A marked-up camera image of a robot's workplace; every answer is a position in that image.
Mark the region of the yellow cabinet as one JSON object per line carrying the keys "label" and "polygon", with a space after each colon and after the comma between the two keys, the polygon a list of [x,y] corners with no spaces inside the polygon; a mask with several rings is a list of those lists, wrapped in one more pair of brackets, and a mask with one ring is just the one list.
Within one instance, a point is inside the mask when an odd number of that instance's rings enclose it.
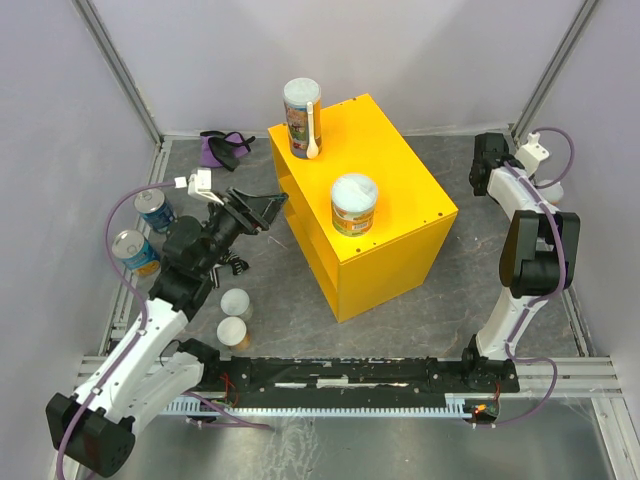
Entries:
{"label": "yellow cabinet", "polygon": [[337,321],[420,286],[458,209],[364,94],[320,114],[322,149],[293,155],[269,128],[288,224]]}

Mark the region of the wide yellow label can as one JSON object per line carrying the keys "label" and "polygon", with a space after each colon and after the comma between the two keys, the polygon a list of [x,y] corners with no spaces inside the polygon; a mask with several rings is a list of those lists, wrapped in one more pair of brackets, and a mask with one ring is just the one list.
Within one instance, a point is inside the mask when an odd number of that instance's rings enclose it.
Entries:
{"label": "wide yellow label can", "polygon": [[332,224],[344,236],[358,237],[373,227],[377,184],[363,174],[339,177],[331,187]]}

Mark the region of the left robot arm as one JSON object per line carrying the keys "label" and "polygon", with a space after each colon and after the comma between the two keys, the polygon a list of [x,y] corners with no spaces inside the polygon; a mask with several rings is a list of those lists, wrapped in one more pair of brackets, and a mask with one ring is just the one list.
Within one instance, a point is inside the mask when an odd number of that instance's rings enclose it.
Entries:
{"label": "left robot arm", "polygon": [[204,304],[214,286],[212,271],[235,240],[268,230],[287,200],[285,193],[254,196],[230,188],[209,203],[206,222],[184,215],[170,225],[160,274],[134,324],[87,381],[69,396],[55,394],[45,408],[58,477],[66,458],[113,476],[156,416],[218,373],[219,352],[197,340],[164,367],[151,368]]}

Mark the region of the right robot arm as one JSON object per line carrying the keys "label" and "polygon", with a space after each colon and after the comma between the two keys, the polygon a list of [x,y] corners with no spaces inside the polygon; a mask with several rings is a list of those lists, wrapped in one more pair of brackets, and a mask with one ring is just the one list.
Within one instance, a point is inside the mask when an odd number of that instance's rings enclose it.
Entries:
{"label": "right robot arm", "polygon": [[515,377],[514,354],[526,327],[573,281],[580,218],[546,200],[531,180],[549,157],[539,136],[515,154],[504,135],[475,136],[469,182],[510,220],[499,262],[502,291],[486,325],[463,351],[463,381],[474,390],[504,386]]}

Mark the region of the tall porridge can with spoon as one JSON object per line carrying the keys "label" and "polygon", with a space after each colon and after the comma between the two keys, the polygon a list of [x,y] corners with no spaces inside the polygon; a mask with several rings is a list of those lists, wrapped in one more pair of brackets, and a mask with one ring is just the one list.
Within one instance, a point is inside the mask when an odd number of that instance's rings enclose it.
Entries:
{"label": "tall porridge can with spoon", "polygon": [[321,87],[310,78],[298,77],[283,87],[286,126],[292,154],[314,159],[321,151]]}

